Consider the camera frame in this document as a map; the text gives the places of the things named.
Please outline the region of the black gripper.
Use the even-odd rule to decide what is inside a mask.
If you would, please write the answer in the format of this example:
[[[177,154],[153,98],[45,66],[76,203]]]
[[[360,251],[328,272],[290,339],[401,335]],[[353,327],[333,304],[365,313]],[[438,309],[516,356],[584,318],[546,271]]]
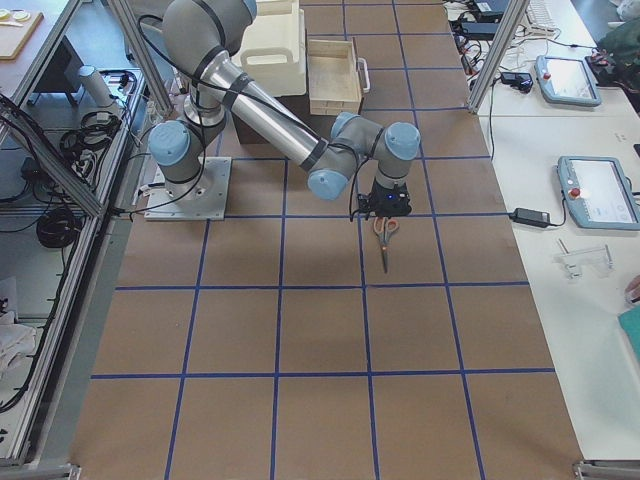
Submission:
[[[411,211],[410,195],[405,184],[387,188],[374,180],[369,194],[358,195],[357,212],[366,218],[371,215],[380,218],[404,217]]]

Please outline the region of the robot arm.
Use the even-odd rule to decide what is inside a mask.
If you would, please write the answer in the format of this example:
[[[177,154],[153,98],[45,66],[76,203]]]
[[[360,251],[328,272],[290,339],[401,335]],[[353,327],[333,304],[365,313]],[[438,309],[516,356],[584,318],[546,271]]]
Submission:
[[[215,126],[230,112],[264,137],[307,174],[308,188],[323,200],[337,199],[365,161],[377,161],[371,191],[358,198],[366,216],[411,213],[406,178],[421,142],[412,124],[379,125],[341,112],[324,139],[268,94],[232,60],[257,15],[253,1],[172,1],[162,17],[165,60],[191,86],[185,119],[203,131],[206,113]]]

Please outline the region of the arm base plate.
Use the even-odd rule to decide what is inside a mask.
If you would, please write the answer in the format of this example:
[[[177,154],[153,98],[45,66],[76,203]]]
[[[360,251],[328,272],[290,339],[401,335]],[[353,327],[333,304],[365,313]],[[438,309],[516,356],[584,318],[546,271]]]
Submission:
[[[167,182],[160,167],[150,191],[144,217],[154,221],[221,221],[225,218],[232,159],[206,157],[204,172],[185,184]]]

